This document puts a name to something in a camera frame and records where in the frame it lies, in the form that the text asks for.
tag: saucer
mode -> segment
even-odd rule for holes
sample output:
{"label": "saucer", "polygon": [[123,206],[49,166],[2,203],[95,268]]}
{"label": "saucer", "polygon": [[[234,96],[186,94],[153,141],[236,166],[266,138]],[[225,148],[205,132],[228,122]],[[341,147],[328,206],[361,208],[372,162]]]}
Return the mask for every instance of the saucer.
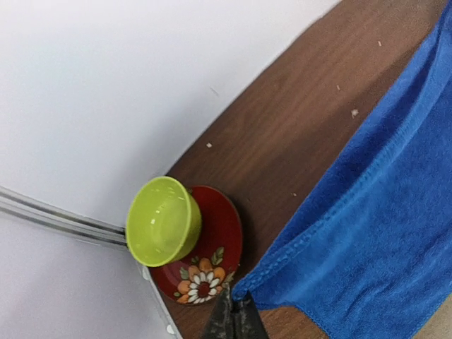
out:
{"label": "saucer", "polygon": [[199,305],[215,298],[231,283],[242,255],[242,224],[234,204],[208,186],[195,186],[191,195],[202,216],[201,235],[188,256],[149,268],[155,284],[170,299]]}

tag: flower pattern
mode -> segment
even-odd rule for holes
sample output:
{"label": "flower pattern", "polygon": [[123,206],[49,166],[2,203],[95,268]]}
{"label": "flower pattern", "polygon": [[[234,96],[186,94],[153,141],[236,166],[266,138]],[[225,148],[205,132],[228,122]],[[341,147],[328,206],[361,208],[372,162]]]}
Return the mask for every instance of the flower pattern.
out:
{"label": "flower pattern", "polygon": [[202,258],[198,266],[189,266],[189,279],[181,281],[177,286],[177,290],[181,294],[177,302],[201,304],[221,292],[221,284],[226,275],[225,270],[222,267],[212,267],[208,258]]}

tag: green bowl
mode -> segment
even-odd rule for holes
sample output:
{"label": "green bowl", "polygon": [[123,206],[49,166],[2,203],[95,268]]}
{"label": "green bowl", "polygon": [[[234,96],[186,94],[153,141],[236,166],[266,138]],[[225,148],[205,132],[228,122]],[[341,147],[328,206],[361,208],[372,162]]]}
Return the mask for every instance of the green bowl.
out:
{"label": "green bowl", "polygon": [[158,267],[184,258],[201,232],[201,212],[176,179],[158,177],[136,195],[126,225],[127,246],[145,266]]}

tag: microfiber towel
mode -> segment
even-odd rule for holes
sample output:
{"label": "microfiber towel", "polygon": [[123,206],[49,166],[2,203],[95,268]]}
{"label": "microfiber towel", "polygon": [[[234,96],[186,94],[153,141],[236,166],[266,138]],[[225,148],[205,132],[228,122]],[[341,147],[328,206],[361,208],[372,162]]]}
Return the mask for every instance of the microfiber towel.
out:
{"label": "microfiber towel", "polygon": [[452,2],[233,297],[411,338],[452,288]]}

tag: brown table surface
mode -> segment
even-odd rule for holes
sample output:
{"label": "brown table surface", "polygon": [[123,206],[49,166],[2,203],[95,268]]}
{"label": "brown table surface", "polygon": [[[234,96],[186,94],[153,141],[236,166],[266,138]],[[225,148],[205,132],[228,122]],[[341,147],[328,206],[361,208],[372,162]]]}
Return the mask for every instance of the brown table surface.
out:
{"label": "brown table surface", "polygon": [[[237,278],[256,265],[398,77],[445,3],[343,0],[298,37],[171,169],[185,185],[214,186],[237,205],[244,230]],[[183,337],[200,338],[213,305],[165,302]],[[270,338],[326,338],[296,309],[265,311],[262,318]]]}

